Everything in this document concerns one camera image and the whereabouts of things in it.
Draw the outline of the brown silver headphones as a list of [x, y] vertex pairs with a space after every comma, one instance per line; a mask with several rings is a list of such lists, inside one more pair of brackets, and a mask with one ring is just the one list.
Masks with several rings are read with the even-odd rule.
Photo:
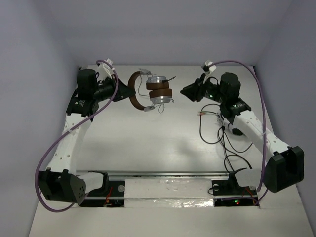
[[147, 69], [139, 69], [134, 72], [129, 80], [127, 86], [135, 90], [135, 83], [142, 75], [147, 76], [146, 89], [149, 91], [150, 106], [143, 106], [137, 99], [136, 95], [129, 98], [131, 104], [140, 111], [151, 111], [156, 105], [164, 105], [173, 102], [173, 92], [170, 88], [169, 82], [176, 78], [176, 76], [167, 79], [166, 76], [158, 76]]

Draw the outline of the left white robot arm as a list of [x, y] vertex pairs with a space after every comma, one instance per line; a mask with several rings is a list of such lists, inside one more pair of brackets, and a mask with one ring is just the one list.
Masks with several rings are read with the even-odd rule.
[[88, 193], [104, 195], [110, 183], [106, 172], [89, 171], [77, 175], [76, 159], [95, 115], [99, 102], [117, 102], [135, 95], [116, 74], [105, 69], [82, 69], [77, 74], [75, 89], [66, 110], [61, 138], [52, 147], [55, 154], [44, 171], [36, 170], [35, 187], [42, 205], [45, 201], [81, 204]]

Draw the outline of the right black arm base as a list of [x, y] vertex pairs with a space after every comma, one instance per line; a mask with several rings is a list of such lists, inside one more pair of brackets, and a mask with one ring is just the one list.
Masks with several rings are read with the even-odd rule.
[[212, 180], [208, 193], [214, 196], [215, 207], [254, 206], [258, 202], [257, 192], [250, 187], [241, 187], [236, 174], [245, 168], [230, 172], [226, 180]]

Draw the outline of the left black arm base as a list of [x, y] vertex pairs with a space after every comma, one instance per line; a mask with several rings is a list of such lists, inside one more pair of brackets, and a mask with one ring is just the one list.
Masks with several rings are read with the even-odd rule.
[[124, 180], [110, 180], [107, 172], [92, 171], [78, 176], [85, 181], [80, 207], [124, 207]]

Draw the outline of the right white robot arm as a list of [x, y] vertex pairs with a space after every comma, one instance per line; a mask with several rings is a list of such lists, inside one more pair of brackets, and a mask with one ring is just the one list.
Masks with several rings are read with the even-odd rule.
[[256, 117], [251, 107], [239, 96], [240, 81], [234, 73], [225, 72], [220, 83], [215, 85], [205, 74], [180, 92], [193, 102], [207, 98], [220, 104], [220, 117], [245, 135], [262, 153], [264, 169], [246, 169], [236, 173], [228, 181], [233, 194], [241, 193], [246, 186], [263, 184], [269, 191], [277, 193], [304, 179], [304, 152], [278, 139]]

